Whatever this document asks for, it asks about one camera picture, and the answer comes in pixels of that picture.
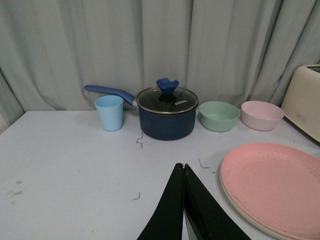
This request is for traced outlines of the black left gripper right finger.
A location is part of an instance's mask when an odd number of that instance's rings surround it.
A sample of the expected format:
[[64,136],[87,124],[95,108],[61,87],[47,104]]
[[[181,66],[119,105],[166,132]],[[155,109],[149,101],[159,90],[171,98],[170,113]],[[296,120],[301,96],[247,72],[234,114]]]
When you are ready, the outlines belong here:
[[184,210],[198,240],[249,240],[189,165],[183,168]]

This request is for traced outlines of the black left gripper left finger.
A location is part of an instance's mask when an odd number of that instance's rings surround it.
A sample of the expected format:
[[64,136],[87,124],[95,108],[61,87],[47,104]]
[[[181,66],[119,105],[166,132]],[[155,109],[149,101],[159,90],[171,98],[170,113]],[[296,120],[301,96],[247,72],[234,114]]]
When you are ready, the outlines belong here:
[[158,205],[139,240],[181,240],[185,184],[183,164],[175,164]]

